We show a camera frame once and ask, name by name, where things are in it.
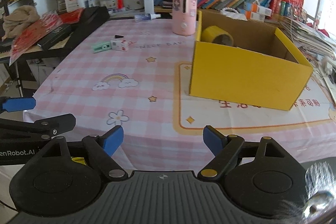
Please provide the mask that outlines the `mint green stapler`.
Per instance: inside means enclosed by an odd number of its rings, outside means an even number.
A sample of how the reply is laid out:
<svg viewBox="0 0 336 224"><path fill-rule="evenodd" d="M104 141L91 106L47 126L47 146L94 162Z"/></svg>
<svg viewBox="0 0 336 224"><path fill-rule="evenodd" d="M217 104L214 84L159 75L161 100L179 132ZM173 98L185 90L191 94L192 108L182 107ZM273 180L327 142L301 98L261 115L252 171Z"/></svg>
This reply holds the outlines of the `mint green stapler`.
<svg viewBox="0 0 336 224"><path fill-rule="evenodd" d="M91 49L93 53L99 53L99 52L104 52L111 50L111 42L100 42L100 43L95 43L94 45L91 46Z"/></svg>

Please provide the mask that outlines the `white staples box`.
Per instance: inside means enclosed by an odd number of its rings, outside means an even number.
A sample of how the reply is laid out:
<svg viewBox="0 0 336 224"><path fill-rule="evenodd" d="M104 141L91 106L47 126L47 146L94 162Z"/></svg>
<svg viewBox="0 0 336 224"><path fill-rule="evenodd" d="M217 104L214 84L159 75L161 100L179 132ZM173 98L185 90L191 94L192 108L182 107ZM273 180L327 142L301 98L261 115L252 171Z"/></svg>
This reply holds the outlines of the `white staples box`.
<svg viewBox="0 0 336 224"><path fill-rule="evenodd" d="M110 41L111 49L114 51L126 52L129 49L129 44L126 40L123 39L112 39Z"/></svg>

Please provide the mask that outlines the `red patterned plastic bag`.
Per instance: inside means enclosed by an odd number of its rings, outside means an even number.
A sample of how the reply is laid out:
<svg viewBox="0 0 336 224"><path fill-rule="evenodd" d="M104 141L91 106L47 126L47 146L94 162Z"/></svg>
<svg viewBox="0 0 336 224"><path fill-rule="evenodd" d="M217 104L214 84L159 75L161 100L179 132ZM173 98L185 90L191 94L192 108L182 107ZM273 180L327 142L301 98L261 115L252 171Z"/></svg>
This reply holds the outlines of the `red patterned plastic bag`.
<svg viewBox="0 0 336 224"><path fill-rule="evenodd" d="M45 37L54 29L63 24L62 19L56 12L45 13L39 20L28 26L17 38L14 39L9 65L11 66L26 50Z"/></svg>

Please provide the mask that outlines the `pink checkered tablecloth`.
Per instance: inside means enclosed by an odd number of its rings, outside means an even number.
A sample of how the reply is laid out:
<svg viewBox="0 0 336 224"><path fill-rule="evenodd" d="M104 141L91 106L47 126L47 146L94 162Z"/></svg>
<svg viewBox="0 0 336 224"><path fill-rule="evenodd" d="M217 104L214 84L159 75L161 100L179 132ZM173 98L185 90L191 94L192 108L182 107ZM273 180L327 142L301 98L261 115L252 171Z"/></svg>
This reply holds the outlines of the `pink checkered tablecloth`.
<svg viewBox="0 0 336 224"><path fill-rule="evenodd" d="M122 35L126 52L93 53L95 43ZM310 79L290 111L189 96L192 37L167 19L112 20L77 46L36 91L27 122L71 113L68 141L124 130L113 158L125 169L199 171L213 155L202 131L211 125L247 141L272 137L297 161L335 156L335 110L322 83Z"/></svg>

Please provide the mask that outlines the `long black box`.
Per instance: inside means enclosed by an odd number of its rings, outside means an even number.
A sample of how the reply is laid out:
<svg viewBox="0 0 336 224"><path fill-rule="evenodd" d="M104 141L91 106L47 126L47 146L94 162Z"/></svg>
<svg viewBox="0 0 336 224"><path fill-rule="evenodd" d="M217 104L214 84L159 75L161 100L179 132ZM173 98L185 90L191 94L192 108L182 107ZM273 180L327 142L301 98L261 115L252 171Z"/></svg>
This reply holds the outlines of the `long black box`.
<svg viewBox="0 0 336 224"><path fill-rule="evenodd" d="M58 42L61 42L70 36L71 32L72 27L69 24L62 24L38 40L37 46L39 46L43 51L47 51Z"/></svg>

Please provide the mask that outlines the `beige folded towel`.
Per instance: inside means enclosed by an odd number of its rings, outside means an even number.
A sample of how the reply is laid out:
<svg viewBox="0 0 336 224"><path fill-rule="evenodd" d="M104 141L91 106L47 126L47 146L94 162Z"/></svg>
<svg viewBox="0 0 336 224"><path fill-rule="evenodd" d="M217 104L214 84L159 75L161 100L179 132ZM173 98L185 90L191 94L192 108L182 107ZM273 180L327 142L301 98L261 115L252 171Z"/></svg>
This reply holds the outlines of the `beige folded towel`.
<svg viewBox="0 0 336 224"><path fill-rule="evenodd" d="M13 39L19 36L28 26L40 19L34 6L22 5L10 15L3 18L4 39Z"/></svg>

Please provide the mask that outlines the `yellow cardboard box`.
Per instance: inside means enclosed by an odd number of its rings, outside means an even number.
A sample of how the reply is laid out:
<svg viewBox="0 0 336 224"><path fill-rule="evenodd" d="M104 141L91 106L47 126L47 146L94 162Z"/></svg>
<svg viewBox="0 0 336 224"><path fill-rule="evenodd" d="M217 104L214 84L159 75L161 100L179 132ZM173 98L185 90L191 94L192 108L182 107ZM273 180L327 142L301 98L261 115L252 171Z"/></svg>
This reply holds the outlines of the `yellow cardboard box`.
<svg viewBox="0 0 336 224"><path fill-rule="evenodd" d="M313 68L277 27L228 18L203 10L198 15L189 94L195 97L290 110ZM203 30L218 26L235 46L201 41Z"/></svg>

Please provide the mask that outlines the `red flat packet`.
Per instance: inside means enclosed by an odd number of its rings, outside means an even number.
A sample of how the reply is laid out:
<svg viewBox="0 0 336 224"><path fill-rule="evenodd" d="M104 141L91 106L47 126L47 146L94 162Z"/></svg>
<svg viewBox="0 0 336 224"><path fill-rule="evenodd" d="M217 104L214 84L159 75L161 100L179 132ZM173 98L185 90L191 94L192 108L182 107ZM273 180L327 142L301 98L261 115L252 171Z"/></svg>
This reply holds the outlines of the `red flat packet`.
<svg viewBox="0 0 336 224"><path fill-rule="evenodd" d="M64 24L75 24L80 21L83 11L84 11L84 8L79 8L71 12L60 14L59 17Z"/></svg>

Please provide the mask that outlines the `small black wedge piece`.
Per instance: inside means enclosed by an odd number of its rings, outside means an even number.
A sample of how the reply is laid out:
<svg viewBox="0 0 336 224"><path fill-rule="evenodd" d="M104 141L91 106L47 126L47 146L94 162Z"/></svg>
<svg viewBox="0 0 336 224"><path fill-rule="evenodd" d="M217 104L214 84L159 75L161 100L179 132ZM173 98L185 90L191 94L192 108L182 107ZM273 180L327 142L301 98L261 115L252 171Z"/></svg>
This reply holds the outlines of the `small black wedge piece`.
<svg viewBox="0 0 336 224"><path fill-rule="evenodd" d="M120 38L124 38L124 36L122 36L122 35L115 35L114 38L115 39L120 39Z"/></svg>

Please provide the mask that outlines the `yellow tape roll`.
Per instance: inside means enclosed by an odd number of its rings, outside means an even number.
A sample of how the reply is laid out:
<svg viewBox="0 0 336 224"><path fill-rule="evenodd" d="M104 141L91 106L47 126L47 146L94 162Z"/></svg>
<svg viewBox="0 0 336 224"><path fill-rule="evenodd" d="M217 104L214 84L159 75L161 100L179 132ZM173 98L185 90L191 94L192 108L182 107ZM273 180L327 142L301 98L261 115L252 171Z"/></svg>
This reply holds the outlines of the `yellow tape roll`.
<svg viewBox="0 0 336 224"><path fill-rule="evenodd" d="M209 26L205 28L201 34L201 41L230 47L235 46L233 37L218 26Z"/></svg>

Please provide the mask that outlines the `black Yamaha keyboard piano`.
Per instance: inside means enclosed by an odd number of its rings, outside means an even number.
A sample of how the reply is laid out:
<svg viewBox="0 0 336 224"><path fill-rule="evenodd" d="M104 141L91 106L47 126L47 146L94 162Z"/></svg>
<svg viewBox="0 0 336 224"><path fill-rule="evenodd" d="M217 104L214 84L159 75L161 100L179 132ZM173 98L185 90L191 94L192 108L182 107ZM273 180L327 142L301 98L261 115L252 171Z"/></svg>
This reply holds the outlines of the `black Yamaha keyboard piano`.
<svg viewBox="0 0 336 224"><path fill-rule="evenodd" d="M109 18L104 6L81 8L62 15L48 12L8 46L1 46L1 63L12 65L18 60L64 57Z"/></svg>

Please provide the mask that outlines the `white drinking straws box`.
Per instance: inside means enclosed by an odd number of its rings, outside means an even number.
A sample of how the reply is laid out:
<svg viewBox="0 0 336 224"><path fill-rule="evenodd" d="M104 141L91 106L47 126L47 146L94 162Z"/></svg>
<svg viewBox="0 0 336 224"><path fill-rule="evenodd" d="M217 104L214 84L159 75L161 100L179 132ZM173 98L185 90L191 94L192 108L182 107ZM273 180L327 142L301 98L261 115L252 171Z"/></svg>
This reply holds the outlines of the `white drinking straws box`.
<svg viewBox="0 0 336 224"><path fill-rule="evenodd" d="M66 4L66 11L72 12L79 8L77 0L64 0Z"/></svg>

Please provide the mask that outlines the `small spray bottle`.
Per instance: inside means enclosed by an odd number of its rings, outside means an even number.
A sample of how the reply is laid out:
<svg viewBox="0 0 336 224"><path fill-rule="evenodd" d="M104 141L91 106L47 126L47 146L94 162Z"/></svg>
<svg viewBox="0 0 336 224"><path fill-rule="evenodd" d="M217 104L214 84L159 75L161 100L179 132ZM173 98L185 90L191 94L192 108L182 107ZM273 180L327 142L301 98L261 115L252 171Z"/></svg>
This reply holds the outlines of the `small spray bottle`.
<svg viewBox="0 0 336 224"><path fill-rule="evenodd" d="M141 15L135 15L134 20L135 22L147 22L154 19L158 19L161 17L161 14L141 14Z"/></svg>

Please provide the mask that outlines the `stack of newspapers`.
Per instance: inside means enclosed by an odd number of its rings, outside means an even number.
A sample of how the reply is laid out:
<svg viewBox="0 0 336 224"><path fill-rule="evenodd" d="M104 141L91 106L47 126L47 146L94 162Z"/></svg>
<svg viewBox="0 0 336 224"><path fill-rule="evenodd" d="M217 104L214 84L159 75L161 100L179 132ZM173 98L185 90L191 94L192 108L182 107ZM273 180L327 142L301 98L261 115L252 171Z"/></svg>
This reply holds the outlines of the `stack of newspapers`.
<svg viewBox="0 0 336 224"><path fill-rule="evenodd" d="M289 18L280 20L282 32L304 53L317 59L327 56L335 60L335 41L323 33Z"/></svg>

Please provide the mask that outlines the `white quilted handbag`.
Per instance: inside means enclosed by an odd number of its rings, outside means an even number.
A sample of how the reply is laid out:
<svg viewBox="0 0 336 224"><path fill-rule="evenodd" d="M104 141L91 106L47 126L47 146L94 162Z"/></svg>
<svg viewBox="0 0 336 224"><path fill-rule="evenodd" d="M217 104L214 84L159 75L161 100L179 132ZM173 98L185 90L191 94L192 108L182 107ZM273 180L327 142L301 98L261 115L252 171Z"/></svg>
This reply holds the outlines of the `white quilted handbag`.
<svg viewBox="0 0 336 224"><path fill-rule="evenodd" d="M221 9L220 13L228 18L231 19L237 19L237 20L244 20L247 21L247 18L244 14L239 13L237 10L230 8L230 7L225 7Z"/></svg>

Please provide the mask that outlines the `pink cartoon humidifier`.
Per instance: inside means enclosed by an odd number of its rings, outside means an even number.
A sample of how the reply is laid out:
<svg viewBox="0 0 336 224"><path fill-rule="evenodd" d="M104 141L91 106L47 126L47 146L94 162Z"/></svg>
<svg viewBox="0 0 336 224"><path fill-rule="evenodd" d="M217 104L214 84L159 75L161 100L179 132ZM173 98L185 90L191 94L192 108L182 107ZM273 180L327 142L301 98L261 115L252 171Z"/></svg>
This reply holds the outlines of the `pink cartoon humidifier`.
<svg viewBox="0 0 336 224"><path fill-rule="evenodd" d="M196 31L198 0L173 0L173 33L182 36L193 35Z"/></svg>

